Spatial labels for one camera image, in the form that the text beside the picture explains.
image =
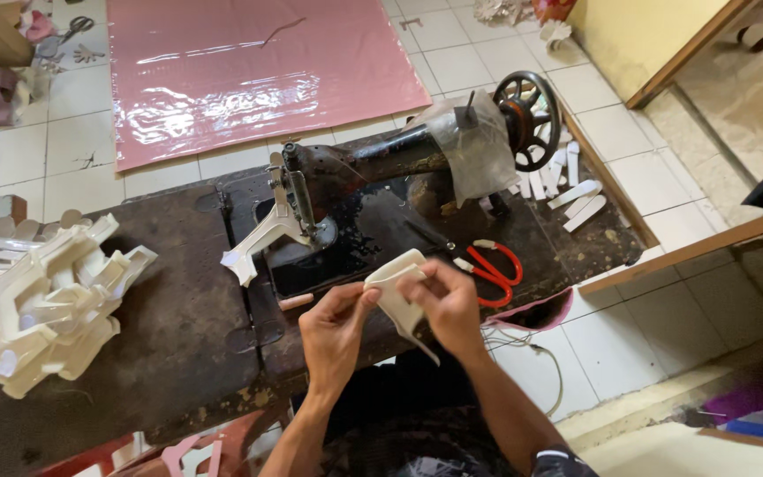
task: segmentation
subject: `pink sheet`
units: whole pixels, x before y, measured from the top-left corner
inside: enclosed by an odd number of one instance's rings
[[[108,0],[108,17],[117,170],[431,103],[379,0]]]

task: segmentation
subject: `person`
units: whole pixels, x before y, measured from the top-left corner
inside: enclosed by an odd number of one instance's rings
[[[299,319],[308,393],[260,476],[595,476],[493,362],[472,278],[437,259],[420,269],[426,280],[402,278],[397,290],[426,312],[442,364],[413,350],[395,365],[356,373],[361,330],[381,292],[363,283],[333,287]],[[397,370],[406,356],[408,369]],[[332,432],[344,423],[357,427]]]

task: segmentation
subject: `scissors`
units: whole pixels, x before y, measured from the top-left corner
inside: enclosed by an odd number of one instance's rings
[[[520,259],[518,259],[517,255],[514,255],[514,252],[512,252],[508,247],[504,246],[503,244],[497,244],[493,240],[476,240],[472,245],[467,246],[466,252],[470,254],[470,256],[472,256],[474,259],[476,259],[476,261],[478,261],[482,266],[484,266],[487,269],[485,271],[464,260],[464,252],[461,251],[461,249],[452,240],[443,237],[439,233],[432,232],[420,224],[412,222],[409,219],[405,219],[405,223],[407,223],[409,227],[413,228],[426,240],[432,244],[437,244],[442,250],[445,250],[447,254],[452,257],[452,262],[461,270],[472,273],[476,276],[481,276],[485,280],[488,280],[488,282],[502,288],[502,291],[505,294],[502,299],[484,299],[479,297],[479,305],[483,307],[500,308],[508,305],[511,302],[511,297],[513,296],[511,287],[522,281],[523,267],[520,265]],[[495,266],[491,265],[489,261],[485,260],[482,254],[476,250],[476,247],[499,250],[503,253],[503,255],[507,256],[509,260],[511,260],[511,263],[514,265],[514,279],[512,280],[507,276],[504,276],[499,270],[496,269]]]
[[[90,28],[92,28],[94,25],[96,25],[96,22],[88,17],[82,16],[73,18],[69,21],[69,30],[61,37],[58,45],[66,42],[76,33],[82,33],[84,31],[90,30]]]

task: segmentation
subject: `yellow wall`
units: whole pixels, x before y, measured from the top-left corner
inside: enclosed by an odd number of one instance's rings
[[[579,0],[567,21],[626,101],[726,3],[728,0]]]

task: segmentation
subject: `sewing machine handwheel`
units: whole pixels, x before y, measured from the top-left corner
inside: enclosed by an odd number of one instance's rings
[[[514,83],[516,89],[509,95],[505,90]],[[523,92],[528,91],[533,92],[524,98]],[[535,115],[532,113],[532,107],[537,104],[537,99],[542,94],[548,106],[548,114]],[[493,93],[493,103],[496,103],[505,115],[514,157],[517,153],[522,153],[528,160],[528,164],[515,162],[517,170],[532,172],[544,167],[558,149],[558,141],[561,138],[561,110],[549,83],[532,71],[516,71],[505,76],[499,83],[496,92]],[[548,142],[535,135],[535,129],[547,123],[550,123]],[[544,150],[544,155],[537,161],[533,159],[530,151],[530,148],[534,147]]]

